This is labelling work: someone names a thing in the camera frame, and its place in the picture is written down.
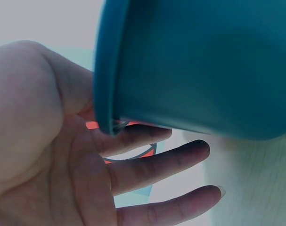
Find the skin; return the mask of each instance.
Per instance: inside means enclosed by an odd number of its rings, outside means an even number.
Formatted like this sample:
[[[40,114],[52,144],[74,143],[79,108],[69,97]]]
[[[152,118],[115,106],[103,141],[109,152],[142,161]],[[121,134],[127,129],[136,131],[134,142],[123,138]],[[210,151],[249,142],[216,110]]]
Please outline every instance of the skin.
[[[205,160],[194,141],[152,157],[106,165],[104,157],[159,142],[168,129],[128,126],[117,137],[98,129],[92,73],[31,41],[0,47],[0,226],[173,226],[221,199],[205,186],[162,203],[116,209],[114,196]]]

